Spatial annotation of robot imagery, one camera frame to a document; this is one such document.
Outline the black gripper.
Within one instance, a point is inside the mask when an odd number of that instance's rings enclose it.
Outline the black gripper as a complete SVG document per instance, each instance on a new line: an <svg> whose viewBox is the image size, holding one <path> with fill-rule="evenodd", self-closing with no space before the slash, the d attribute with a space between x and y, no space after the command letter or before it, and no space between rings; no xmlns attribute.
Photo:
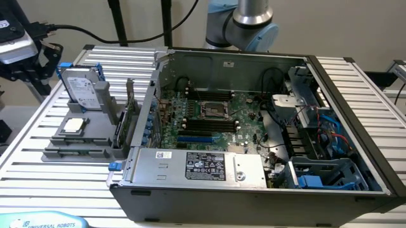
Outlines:
<svg viewBox="0 0 406 228"><path fill-rule="evenodd" d="M55 48L35 42L39 53L33 57L11 64L0 64L0 77L10 80L29 82L41 95L50 95L49 79L53 77L62 59L63 46L51 43Z"/></svg>

